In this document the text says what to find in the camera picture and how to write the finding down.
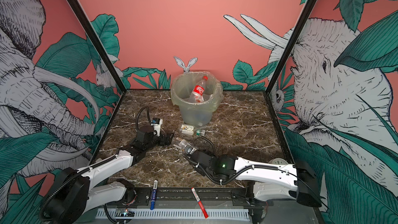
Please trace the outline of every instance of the transparent trash can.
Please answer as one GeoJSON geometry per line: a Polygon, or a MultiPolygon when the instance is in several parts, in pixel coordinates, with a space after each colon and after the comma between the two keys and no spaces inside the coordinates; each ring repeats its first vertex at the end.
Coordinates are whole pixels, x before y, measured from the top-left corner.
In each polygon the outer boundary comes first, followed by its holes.
{"type": "Polygon", "coordinates": [[[224,98],[221,83],[209,72],[188,72],[177,76],[172,83],[170,93],[173,104],[180,107],[184,122],[196,127],[203,127],[210,122],[213,112],[224,98]],[[204,94],[212,94],[210,99],[201,103],[183,100],[189,98],[196,83],[203,76],[207,76],[204,94]]]}

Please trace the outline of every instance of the marble tabletop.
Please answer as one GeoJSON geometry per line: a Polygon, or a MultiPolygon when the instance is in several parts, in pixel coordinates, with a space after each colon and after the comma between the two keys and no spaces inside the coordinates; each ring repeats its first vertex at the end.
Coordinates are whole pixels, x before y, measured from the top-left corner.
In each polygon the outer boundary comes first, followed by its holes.
{"type": "MultiPolygon", "coordinates": [[[[96,159],[112,156],[135,137],[135,117],[143,106],[149,107],[151,118],[163,119],[163,131],[178,132],[183,121],[170,91],[127,91],[96,159]]],[[[146,114],[142,114],[139,123],[147,122],[146,114]]],[[[223,102],[203,129],[205,137],[214,143],[217,156],[228,154],[259,162],[284,158],[262,92],[224,92],[223,102]]],[[[189,136],[181,137],[194,141],[189,136]]],[[[200,139],[195,144],[205,147],[200,139]]],[[[158,187],[221,187],[194,171],[172,147],[155,147],[136,165],[111,176],[108,183],[118,178],[127,179],[136,187],[152,187],[155,179],[158,187]]],[[[242,187],[242,183],[235,180],[223,187],[242,187]]]]}

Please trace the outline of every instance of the plastic bottle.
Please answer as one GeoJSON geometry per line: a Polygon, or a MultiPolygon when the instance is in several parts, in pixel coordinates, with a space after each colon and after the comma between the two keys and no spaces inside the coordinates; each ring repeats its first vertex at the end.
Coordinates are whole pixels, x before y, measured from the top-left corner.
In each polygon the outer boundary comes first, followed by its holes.
{"type": "Polygon", "coordinates": [[[191,102],[203,102],[203,92],[206,88],[207,76],[203,76],[202,80],[196,84],[189,97],[191,102]]]}

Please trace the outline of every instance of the red label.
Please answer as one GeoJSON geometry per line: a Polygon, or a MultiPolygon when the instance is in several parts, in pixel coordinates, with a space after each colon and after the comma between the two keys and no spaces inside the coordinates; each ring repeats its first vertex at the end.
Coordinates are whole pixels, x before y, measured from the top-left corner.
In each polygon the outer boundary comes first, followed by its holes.
{"type": "Polygon", "coordinates": [[[203,94],[203,92],[205,91],[205,89],[201,86],[196,85],[193,92],[198,93],[200,96],[203,94]]]}
{"type": "Polygon", "coordinates": [[[201,201],[199,201],[199,206],[200,206],[200,208],[201,208],[201,210],[202,210],[202,212],[203,212],[203,215],[205,216],[205,219],[207,219],[208,214],[207,214],[207,212],[206,212],[206,210],[205,210],[205,207],[203,207],[203,204],[202,204],[201,201]]]}

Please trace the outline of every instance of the rabbit illustration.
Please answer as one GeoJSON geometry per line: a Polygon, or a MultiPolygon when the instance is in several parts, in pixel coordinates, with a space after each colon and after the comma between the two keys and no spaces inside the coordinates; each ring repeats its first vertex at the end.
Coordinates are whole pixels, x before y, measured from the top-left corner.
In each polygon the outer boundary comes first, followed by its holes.
{"type": "Polygon", "coordinates": [[[184,73],[188,73],[189,68],[192,67],[192,65],[195,64],[198,60],[197,57],[192,58],[191,60],[189,60],[188,66],[185,67],[185,63],[180,58],[178,58],[176,56],[173,56],[173,57],[174,57],[174,59],[176,59],[177,65],[184,69],[184,73]]]}
{"type": "MultiPolygon", "coordinates": [[[[116,56],[112,56],[110,54],[108,54],[108,57],[112,63],[119,60],[116,56]]],[[[117,75],[119,77],[123,77],[123,72],[118,67],[115,67],[115,65],[113,65],[113,67],[115,68],[117,75]]],[[[112,78],[111,72],[109,72],[108,68],[106,67],[105,63],[102,60],[101,60],[101,66],[97,65],[96,71],[97,71],[96,80],[98,86],[102,85],[104,90],[107,87],[116,87],[116,82],[112,78]]]]}

